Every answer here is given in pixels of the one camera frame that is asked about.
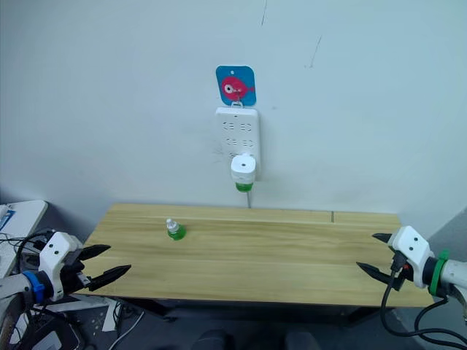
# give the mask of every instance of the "green ring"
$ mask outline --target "green ring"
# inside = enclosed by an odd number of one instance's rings
[[[433,272],[433,278],[431,279],[430,287],[428,291],[431,295],[436,296],[436,290],[438,289],[439,277],[441,276],[441,270],[444,264],[449,259],[449,250],[445,249],[439,255],[439,259],[435,265],[435,271]]]

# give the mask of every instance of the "floor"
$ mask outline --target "floor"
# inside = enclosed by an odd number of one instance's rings
[[[104,309],[80,311],[74,315],[82,322],[81,333],[87,342],[85,350],[103,350],[117,338],[116,332],[96,330],[102,322]],[[135,322],[137,315],[121,324],[123,334]],[[392,313],[391,324],[400,324]],[[146,313],[141,322],[114,349],[117,350],[189,350],[198,337],[207,330],[223,329],[232,335],[236,350],[280,350],[287,331],[307,330],[313,334],[322,350],[422,350],[411,338],[397,338],[388,334],[378,318],[354,327],[332,324],[293,324],[276,322],[226,321],[215,319],[177,319],[166,322]]]

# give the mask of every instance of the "white plug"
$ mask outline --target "white plug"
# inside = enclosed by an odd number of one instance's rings
[[[252,189],[256,175],[256,160],[244,153],[233,157],[231,163],[231,176],[240,192],[249,192]]]

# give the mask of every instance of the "desk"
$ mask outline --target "desk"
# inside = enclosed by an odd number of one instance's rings
[[[168,217],[186,225],[181,241],[167,236]],[[371,234],[398,227],[393,214],[115,204],[87,242],[112,248],[85,273],[132,264],[97,295],[378,306],[385,285],[355,262],[388,272],[392,253]],[[407,282],[388,305],[431,302]]]
[[[47,209],[47,202],[18,202],[11,203],[10,207],[15,211],[15,214],[0,230],[0,233],[6,233],[8,238],[26,237],[36,229]],[[15,250],[11,245],[8,243],[0,244],[0,278],[8,276],[13,268],[15,256]]]

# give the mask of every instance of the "power cord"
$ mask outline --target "power cord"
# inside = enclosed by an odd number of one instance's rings
[[[448,335],[451,335],[453,337],[456,337],[457,339],[461,340],[464,344],[467,345],[467,338],[464,338],[462,335],[452,331],[452,330],[445,330],[444,328],[425,328],[425,329],[422,329],[422,330],[418,330],[416,329],[415,331],[413,332],[398,332],[397,330],[394,330],[392,329],[389,324],[387,323],[387,320],[386,320],[386,304],[387,304],[387,299],[389,298],[389,293],[391,291],[391,289],[393,288],[393,284],[394,284],[394,278],[395,278],[395,273],[398,271],[396,270],[397,266],[394,266],[391,267],[391,276],[390,276],[390,280],[389,280],[389,283],[387,284],[387,288],[385,290],[385,293],[382,297],[382,301],[381,301],[381,308],[380,308],[380,316],[381,316],[381,323],[382,325],[384,326],[384,328],[392,335],[396,335],[398,337],[413,337],[413,336],[420,336],[423,340],[429,342],[429,343],[435,343],[437,345],[442,345],[442,346],[450,346],[452,348],[456,348],[456,349],[461,349],[461,350],[467,350],[467,346],[464,346],[462,344],[458,344],[458,343],[453,343],[451,341],[438,341],[436,339],[432,339],[432,338],[429,338],[429,337],[422,337],[422,335],[424,334],[427,334],[427,333],[441,333],[441,334],[448,334]],[[432,310],[433,308],[436,308],[440,305],[443,305],[442,303],[440,302],[437,302],[437,303],[434,303],[430,306],[428,306],[427,308],[423,309],[420,314],[417,316],[417,318],[415,319],[416,321],[416,328],[418,328],[418,324],[420,323],[420,320],[422,318],[422,316],[424,314],[426,314],[428,311]]]

